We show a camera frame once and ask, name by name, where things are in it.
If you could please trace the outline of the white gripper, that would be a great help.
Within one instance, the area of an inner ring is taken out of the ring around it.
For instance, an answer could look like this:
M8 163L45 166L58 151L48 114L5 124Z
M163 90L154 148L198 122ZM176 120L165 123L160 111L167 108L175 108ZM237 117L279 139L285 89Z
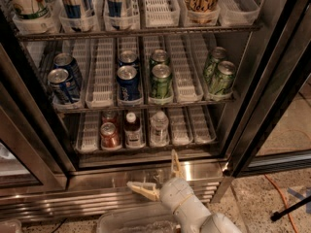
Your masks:
M171 177L173 179L165 183L160 192L155 183L128 182L126 185L133 192L151 201L158 201L160 198L163 206L174 213L180 205L194 195L188 182L182 179L183 171L175 150L171 151Z

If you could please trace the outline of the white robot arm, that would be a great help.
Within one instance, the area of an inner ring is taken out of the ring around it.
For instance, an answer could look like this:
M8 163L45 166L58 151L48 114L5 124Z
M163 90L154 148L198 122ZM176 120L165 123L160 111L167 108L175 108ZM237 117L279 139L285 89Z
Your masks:
M171 178L161 187L155 183L126 185L152 201L160 201L181 226L181 233L242 233L224 214L212 214L196 197L183 176L178 153L171 151Z

